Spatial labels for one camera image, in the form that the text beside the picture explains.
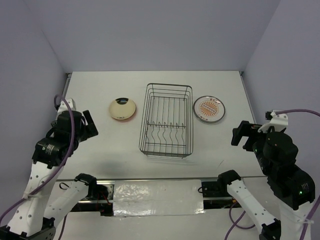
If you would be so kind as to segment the cream plate floral print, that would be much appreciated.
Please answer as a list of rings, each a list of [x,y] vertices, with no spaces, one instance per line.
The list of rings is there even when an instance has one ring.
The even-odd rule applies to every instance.
[[[137,107],[135,102],[126,97],[120,97],[113,100],[108,107],[110,116],[119,121],[128,120],[135,114],[136,110]]]

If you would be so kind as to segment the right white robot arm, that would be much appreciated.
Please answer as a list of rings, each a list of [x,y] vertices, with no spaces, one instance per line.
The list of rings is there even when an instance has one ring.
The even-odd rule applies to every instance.
[[[243,120],[232,130],[231,145],[247,138],[243,149],[254,153],[273,195],[278,199],[280,218],[269,213],[253,196],[235,170],[218,175],[217,190],[230,195],[252,220],[260,240],[309,240],[312,216],[319,206],[312,177],[296,165],[298,147],[285,133],[286,127]]]

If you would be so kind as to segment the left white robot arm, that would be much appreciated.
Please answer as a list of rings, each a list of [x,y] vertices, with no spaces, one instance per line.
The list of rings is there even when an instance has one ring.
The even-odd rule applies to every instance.
[[[80,173],[67,184],[63,194],[48,203],[66,160],[79,144],[97,136],[98,130],[88,110],[61,112],[45,138],[35,145],[31,173],[15,214],[0,228],[2,240],[52,240],[59,224],[65,225],[69,212],[85,199],[96,203],[97,211],[109,212],[112,190],[97,183],[97,178]]]

